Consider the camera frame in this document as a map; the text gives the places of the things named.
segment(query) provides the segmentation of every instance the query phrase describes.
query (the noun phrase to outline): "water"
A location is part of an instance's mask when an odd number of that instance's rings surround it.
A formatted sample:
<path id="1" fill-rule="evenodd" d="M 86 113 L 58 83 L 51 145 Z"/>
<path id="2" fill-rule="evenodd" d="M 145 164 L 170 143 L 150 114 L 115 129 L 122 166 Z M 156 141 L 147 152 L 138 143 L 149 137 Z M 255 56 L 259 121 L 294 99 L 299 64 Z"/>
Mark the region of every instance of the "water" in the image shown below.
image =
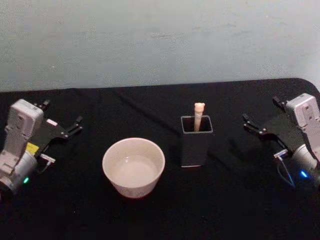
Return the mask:
<path id="1" fill-rule="evenodd" d="M 152 182 L 157 173 L 156 165 L 149 158 L 132 155 L 118 161 L 112 178 L 120 186 L 136 188 Z"/>

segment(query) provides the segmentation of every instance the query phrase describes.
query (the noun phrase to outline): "square pencil holder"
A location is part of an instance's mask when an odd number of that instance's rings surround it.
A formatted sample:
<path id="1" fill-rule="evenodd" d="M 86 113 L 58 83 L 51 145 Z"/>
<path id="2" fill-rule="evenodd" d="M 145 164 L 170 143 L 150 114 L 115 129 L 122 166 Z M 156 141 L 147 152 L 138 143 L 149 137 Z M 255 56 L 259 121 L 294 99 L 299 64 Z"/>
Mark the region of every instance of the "square pencil holder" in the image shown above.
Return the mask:
<path id="1" fill-rule="evenodd" d="M 208 139 L 213 135 L 210 117 L 203 115 L 199 131 L 194 131 L 195 117 L 182 116 L 181 167 L 198 167 L 205 164 Z"/>

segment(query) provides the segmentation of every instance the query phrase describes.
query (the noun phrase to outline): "white wall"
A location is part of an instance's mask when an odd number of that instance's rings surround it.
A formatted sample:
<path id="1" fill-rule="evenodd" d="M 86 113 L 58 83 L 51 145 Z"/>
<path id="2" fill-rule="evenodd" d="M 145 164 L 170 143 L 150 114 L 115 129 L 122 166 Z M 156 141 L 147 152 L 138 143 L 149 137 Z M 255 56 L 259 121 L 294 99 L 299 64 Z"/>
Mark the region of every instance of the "white wall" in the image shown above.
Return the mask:
<path id="1" fill-rule="evenodd" d="M 1 0 L 0 91 L 300 77 L 319 0 Z"/>

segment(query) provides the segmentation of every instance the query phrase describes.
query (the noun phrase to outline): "cable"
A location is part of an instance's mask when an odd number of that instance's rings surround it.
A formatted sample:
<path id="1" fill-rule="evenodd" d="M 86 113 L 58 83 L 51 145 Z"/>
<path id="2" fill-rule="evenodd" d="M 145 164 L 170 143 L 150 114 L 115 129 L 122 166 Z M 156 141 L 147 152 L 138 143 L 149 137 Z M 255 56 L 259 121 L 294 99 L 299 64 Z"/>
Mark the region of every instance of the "cable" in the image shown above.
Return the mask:
<path id="1" fill-rule="evenodd" d="M 45 170 L 47 170 L 47 168 L 48 168 L 50 165 L 51 165 L 51 162 L 48 161 L 47 164 L 46 164 L 46 166 L 45 166 L 41 171 L 39 171 L 39 170 L 37 171 L 38 174 L 42 174 Z"/>
<path id="2" fill-rule="evenodd" d="M 281 177 L 287 184 L 289 184 L 291 187 L 295 188 L 296 186 L 295 186 L 295 184 L 294 184 L 294 181 L 293 181 L 292 178 L 291 178 L 291 175 L 290 175 L 290 173 L 289 173 L 286 165 L 285 165 L 284 162 L 283 162 L 283 161 L 284 161 L 283 158 L 282 158 L 281 156 L 278 156 L 278 158 L 279 158 L 279 160 L 281 161 L 282 166 L 284 167 L 284 169 L 285 169 L 285 171 L 286 171 L 286 173 L 287 173 L 290 181 L 288 181 L 288 180 L 281 174 L 281 172 L 280 172 L 280 164 L 278 164 L 277 167 L 276 167 L 276 169 L 277 169 L 277 171 L 278 171 L 278 174 L 280 175 L 280 177 Z"/>

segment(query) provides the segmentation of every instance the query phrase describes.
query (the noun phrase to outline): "black tablecloth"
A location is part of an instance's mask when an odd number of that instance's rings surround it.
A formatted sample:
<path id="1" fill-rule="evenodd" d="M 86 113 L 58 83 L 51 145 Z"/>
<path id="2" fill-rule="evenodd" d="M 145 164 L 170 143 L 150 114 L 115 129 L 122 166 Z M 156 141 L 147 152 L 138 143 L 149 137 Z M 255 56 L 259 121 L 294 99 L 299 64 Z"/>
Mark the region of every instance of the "black tablecloth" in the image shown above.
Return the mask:
<path id="1" fill-rule="evenodd" d="M 20 98 L 50 99 L 52 120 L 67 127 L 81 115 L 84 129 L 50 147 L 54 166 L 0 205 L 0 239 L 320 239 L 318 193 L 290 188 L 272 161 L 277 147 L 243 129 L 243 113 L 263 123 L 278 114 L 273 96 L 301 93 L 320 100 L 297 78 L 1 93 L 1 131 Z M 180 116 L 192 115 L 194 102 L 206 103 L 214 136 L 206 165 L 185 169 Z M 102 170 L 108 147 L 130 137 L 155 142 L 166 158 L 154 191 L 139 200 L 120 196 Z"/>

